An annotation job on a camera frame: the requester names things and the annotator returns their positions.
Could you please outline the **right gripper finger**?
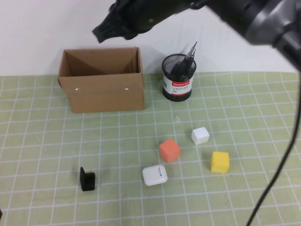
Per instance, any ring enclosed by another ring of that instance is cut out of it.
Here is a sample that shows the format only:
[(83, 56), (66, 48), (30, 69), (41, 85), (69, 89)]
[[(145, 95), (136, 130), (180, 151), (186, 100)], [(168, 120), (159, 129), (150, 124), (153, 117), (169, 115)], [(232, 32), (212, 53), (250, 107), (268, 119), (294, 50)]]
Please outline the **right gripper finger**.
[(101, 23), (92, 30), (93, 35), (96, 37), (99, 43), (102, 43), (109, 39), (109, 24)]
[(134, 30), (129, 30), (129, 29), (120, 30), (120, 37), (124, 38), (125, 40), (131, 40), (135, 38), (137, 35), (138, 33)]

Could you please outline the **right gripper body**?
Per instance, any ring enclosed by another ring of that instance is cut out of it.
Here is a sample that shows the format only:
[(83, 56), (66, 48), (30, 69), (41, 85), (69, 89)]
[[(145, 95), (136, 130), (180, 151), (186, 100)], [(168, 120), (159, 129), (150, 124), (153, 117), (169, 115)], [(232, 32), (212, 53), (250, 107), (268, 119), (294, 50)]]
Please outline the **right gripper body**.
[(118, 0), (103, 22), (109, 24), (109, 39), (120, 37), (121, 29), (146, 33), (163, 20), (190, 5), (189, 0)]

